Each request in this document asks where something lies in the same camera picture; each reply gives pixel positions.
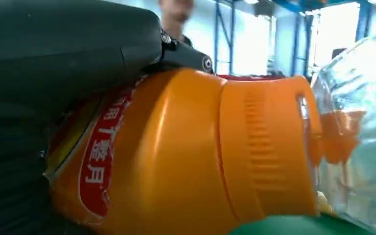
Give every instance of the red label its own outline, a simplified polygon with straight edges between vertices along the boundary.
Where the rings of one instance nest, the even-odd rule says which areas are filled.
[[[100,113],[91,133],[79,175],[79,197],[93,214],[107,214],[107,189],[112,175],[113,141],[119,130],[123,113],[132,101],[132,91],[121,95]]]

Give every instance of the orange bottle cap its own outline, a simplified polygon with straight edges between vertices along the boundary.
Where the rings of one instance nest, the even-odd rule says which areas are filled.
[[[229,198],[241,222],[275,214],[318,214],[299,97],[310,107],[310,137],[318,138],[319,115],[303,77],[229,81],[223,88],[222,163]]]

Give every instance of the orange plastic bottle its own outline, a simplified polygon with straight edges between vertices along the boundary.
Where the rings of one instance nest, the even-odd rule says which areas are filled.
[[[319,137],[319,120],[302,77],[159,73],[73,111],[46,175],[57,209],[100,234],[227,234],[270,215],[318,214],[307,138]]]

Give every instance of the transparent plastic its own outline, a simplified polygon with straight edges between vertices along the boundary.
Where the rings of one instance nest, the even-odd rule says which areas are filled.
[[[324,130],[319,190],[337,216],[376,232],[376,36],[337,56],[312,88]]]

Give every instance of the blue metal frame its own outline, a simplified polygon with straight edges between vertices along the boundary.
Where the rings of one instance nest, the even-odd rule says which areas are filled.
[[[311,1],[309,3],[309,2],[306,2],[306,0],[300,0],[299,4],[293,4],[289,2],[288,0],[274,0],[274,2],[279,4],[280,6],[288,9],[289,11],[296,13],[295,29],[294,29],[294,36],[293,36],[294,47],[293,47],[293,54],[292,54],[292,65],[290,69],[291,75],[295,75],[297,60],[300,59],[297,57],[298,48],[299,48],[299,31],[300,31],[301,20],[302,20],[299,13],[320,9],[322,7],[326,7],[330,5],[348,3],[348,2],[353,2],[353,1],[354,0],[329,0],[327,4],[323,4],[319,1]],[[360,3],[360,11],[359,11],[357,31],[356,31],[356,39],[355,39],[355,41],[358,41],[362,38],[367,37],[369,34],[369,27],[370,27],[370,22],[371,22],[371,15],[372,15],[372,4],[369,3],[368,0],[356,0],[356,2]],[[311,41],[311,25],[312,25],[313,17],[303,16],[303,20],[305,23],[305,32],[306,32],[306,50],[305,50],[305,57],[301,59],[305,60],[304,75],[306,75],[307,65],[309,61],[309,47],[310,47],[310,41]]]
[[[221,10],[220,3],[223,1],[230,4],[231,17],[230,17],[230,32],[228,33],[225,26]],[[229,58],[229,74],[233,74],[233,57],[234,57],[234,31],[235,31],[235,2],[239,0],[215,0],[215,32],[214,32],[214,71],[217,72],[218,67],[218,42],[219,42],[219,29],[220,24],[223,28],[224,36],[230,51]]]
[[[370,33],[371,15],[373,13],[373,5],[366,0],[359,0],[359,16],[355,41],[368,37]]]

